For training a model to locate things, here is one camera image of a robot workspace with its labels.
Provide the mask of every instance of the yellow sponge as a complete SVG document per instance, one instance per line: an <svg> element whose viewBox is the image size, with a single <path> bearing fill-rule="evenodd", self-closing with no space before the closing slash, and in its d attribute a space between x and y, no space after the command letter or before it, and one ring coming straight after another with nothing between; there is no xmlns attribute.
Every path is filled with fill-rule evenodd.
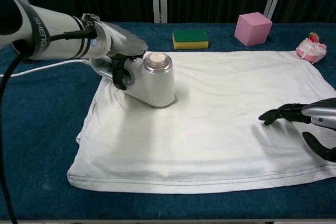
<svg viewBox="0 0 336 224"><path fill-rule="evenodd" d="M174 49L206 49L208 36L203 29L173 31Z"/></svg>

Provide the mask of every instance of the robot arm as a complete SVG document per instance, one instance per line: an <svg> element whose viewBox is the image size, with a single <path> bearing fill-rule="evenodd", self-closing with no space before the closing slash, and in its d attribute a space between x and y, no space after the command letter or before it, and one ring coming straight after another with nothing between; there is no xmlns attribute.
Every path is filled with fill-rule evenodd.
<svg viewBox="0 0 336 224"><path fill-rule="evenodd" d="M259 119L265 125L274 123L276 119L286 119L290 122L313 123L320 127L336 130L336 98L329 98L311 104L285 104L278 109L269 110ZM336 162L336 147L324 147L317 138L309 132L303 132L304 140L309 147L325 160Z"/></svg>
<svg viewBox="0 0 336 224"><path fill-rule="evenodd" d="M30 59L36 60L140 56L148 48L130 32L90 15L79 19L20 0L0 0L0 48L11 43L19 52L35 44Z"/></svg>

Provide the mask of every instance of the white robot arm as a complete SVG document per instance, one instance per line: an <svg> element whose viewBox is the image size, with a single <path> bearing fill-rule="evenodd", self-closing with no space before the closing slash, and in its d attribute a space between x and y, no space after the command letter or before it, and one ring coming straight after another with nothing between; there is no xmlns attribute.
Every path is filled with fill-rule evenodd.
<svg viewBox="0 0 336 224"><path fill-rule="evenodd" d="M19 52L35 44L30 57L35 60L139 56L148 48L130 32L90 15L79 19L20 0L0 0L0 48L11 43Z"/></svg>

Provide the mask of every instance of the blue tablecloth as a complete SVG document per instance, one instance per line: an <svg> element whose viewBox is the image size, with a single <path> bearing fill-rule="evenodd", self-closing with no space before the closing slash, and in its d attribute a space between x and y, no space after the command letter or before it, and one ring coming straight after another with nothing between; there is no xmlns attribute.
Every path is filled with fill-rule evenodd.
<svg viewBox="0 0 336 224"><path fill-rule="evenodd" d="M274 24L266 43L252 47L245 47L233 36L235 24L119 25L147 41L152 51L173 51L174 29L204 28L209 36L208 51L295 50L309 32L316 31L328 46L326 58L316 67L336 87L336 24ZM0 72L13 58L10 47L0 51ZM17 71L51 63L22 64ZM70 186L66 172L78 149L75 137L99 81L100 76L90 67L80 64L9 81L2 124L7 182L19 219L336 218L335 178L298 186L202 195L100 193ZM0 220L6 219L0 194Z"/></svg>

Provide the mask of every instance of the pink block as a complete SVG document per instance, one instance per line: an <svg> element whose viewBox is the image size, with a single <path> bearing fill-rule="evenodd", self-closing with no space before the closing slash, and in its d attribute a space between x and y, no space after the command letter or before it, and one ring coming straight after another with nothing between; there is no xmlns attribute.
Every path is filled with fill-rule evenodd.
<svg viewBox="0 0 336 224"><path fill-rule="evenodd" d="M245 46L265 43L272 21L261 13L242 14L238 18L235 37Z"/></svg>

